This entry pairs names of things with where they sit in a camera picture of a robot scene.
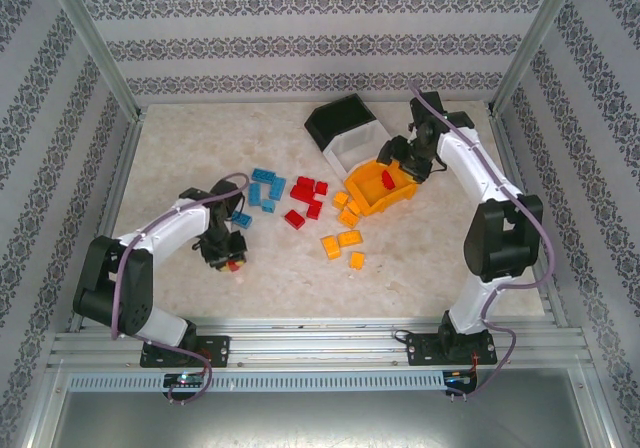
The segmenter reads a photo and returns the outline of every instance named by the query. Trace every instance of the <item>black mounting bracket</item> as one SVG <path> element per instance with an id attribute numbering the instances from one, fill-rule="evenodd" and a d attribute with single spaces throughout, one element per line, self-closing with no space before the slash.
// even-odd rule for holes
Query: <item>black mounting bracket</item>
<path id="1" fill-rule="evenodd" d="M 440 343 L 438 333 L 411 333 L 405 338 L 409 366 L 471 365 L 473 354 L 478 356 L 478 365 L 495 365 L 498 362 L 493 337 L 488 330 L 465 339 L 449 354 Z"/>
<path id="2" fill-rule="evenodd" d="M 231 338 L 228 336 L 197 336 L 196 325 L 187 322 L 187 332 L 179 348 L 198 353 L 211 363 L 212 368 L 226 368 L 229 361 Z M 145 343 L 140 355 L 142 368 L 202 368 L 197 358 L 165 350 Z"/>
<path id="3" fill-rule="evenodd" d="M 410 366 L 495 365 L 498 362 L 493 337 L 489 330 L 471 335 L 457 333 L 449 312 L 442 317 L 438 333 L 398 331 L 394 338 L 407 347 Z"/>

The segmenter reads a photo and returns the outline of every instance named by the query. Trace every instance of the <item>striped wall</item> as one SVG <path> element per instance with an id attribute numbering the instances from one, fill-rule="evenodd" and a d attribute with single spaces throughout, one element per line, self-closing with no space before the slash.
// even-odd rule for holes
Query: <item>striped wall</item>
<path id="1" fill-rule="evenodd" d="M 488 100 L 542 0 L 84 0 L 141 105 Z"/>
<path id="2" fill-rule="evenodd" d="M 640 0 L 566 0 L 501 113 L 624 446 L 640 445 L 639 34 Z"/>
<path id="3" fill-rule="evenodd" d="M 0 3 L 0 447 L 20 436 L 128 120 L 57 0 Z"/>

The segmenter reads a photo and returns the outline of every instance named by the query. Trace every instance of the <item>aluminum frame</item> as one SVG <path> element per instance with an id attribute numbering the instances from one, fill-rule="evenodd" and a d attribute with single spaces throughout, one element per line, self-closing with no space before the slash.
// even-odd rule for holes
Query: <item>aluminum frame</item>
<path id="1" fill-rule="evenodd" d="M 113 59 L 107 44 L 96 27 L 87 7 L 82 0 L 58 0 L 78 32 L 84 46 L 93 57 L 100 73 L 104 76 L 109 88 L 118 100 L 120 107 L 126 113 L 129 121 L 134 120 L 140 113 L 140 106 L 133 97 L 131 88 L 127 84 L 122 72 Z"/>
<path id="2" fill-rule="evenodd" d="M 313 373 L 316 378 L 322 378 L 336 374 L 357 377 L 429 371 L 435 375 L 443 370 L 462 368 L 411 367 L 404 345 L 392 337 L 398 329 L 433 332 L 439 325 L 437 319 L 194 321 L 202 334 L 225 334 L 232 338 L 229 367 L 217 369 L 219 374 L 254 374 L 268 378 Z M 503 318 L 496 319 L 496 322 L 513 328 L 519 337 L 512 361 L 505 365 L 505 369 L 567 370 L 592 446 L 621 446 L 582 329 L 559 328 L 551 314 L 535 321 Z M 510 342 L 509 337 L 501 333 L 496 333 L 494 340 L 498 353 L 504 352 Z M 109 330 L 98 325 L 86 326 L 79 333 L 56 335 L 36 412 L 22 446 L 51 445 L 71 381 L 78 374 L 133 376 L 181 371 L 140 368 L 141 346 L 142 342 L 133 339 L 111 341 Z M 479 369 L 490 370 L 492 367 L 482 366 Z"/>
<path id="3" fill-rule="evenodd" d="M 491 100 L 492 111 L 500 113 L 529 67 L 540 43 L 553 24 L 553 19 L 560 11 L 565 0 L 543 0 L 527 34 L 524 36 L 513 61 L 502 77 L 502 81 Z"/>

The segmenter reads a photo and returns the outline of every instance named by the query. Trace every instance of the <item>yellow bin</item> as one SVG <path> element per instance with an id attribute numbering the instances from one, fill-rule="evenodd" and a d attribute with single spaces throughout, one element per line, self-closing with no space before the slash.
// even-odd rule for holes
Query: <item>yellow bin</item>
<path id="1" fill-rule="evenodd" d="M 395 188 L 387 190 L 382 184 L 382 172 L 387 170 L 395 183 Z M 356 168 L 345 180 L 344 186 L 362 210 L 362 214 L 383 212 L 388 206 L 400 200 L 410 200 L 416 194 L 418 185 L 402 170 L 397 161 L 383 165 L 371 160 Z"/>

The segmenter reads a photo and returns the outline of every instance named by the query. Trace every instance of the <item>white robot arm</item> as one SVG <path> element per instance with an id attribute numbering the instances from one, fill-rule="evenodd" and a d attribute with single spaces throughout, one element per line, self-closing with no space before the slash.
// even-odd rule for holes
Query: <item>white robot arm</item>
<path id="1" fill-rule="evenodd" d="M 220 201 L 198 204 L 227 194 L 230 196 Z M 230 231 L 229 222 L 243 200 L 237 186 L 226 180 L 218 182 L 210 192 L 190 188 L 153 223 L 153 228 L 139 228 L 115 239 L 96 238 L 87 250 L 74 311 L 112 325 L 116 274 L 126 256 L 117 300 L 117 332 L 171 347 L 193 344 L 192 340 L 185 340 L 188 332 L 195 337 L 195 330 L 188 330 L 189 322 L 153 304 L 153 271 L 196 237 L 199 241 L 193 249 L 199 249 L 210 266 L 222 270 L 243 264 L 247 247 L 240 232 Z"/>
<path id="2" fill-rule="evenodd" d="M 464 243 L 470 273 L 439 330 L 443 361 L 464 362 L 475 352 L 478 340 L 489 339 L 484 320 L 503 293 L 498 288 L 513 283 L 537 260 L 540 235 L 512 198 L 538 221 L 542 219 L 542 203 L 537 196 L 524 196 L 507 180 L 480 144 L 466 113 L 446 113 L 437 92 L 422 93 L 421 97 L 453 124 L 455 132 L 414 98 L 411 136 L 389 140 L 378 162 L 398 161 L 400 169 L 417 183 L 424 182 L 432 173 L 433 163 L 438 162 L 444 169 L 451 168 L 477 206 Z"/>

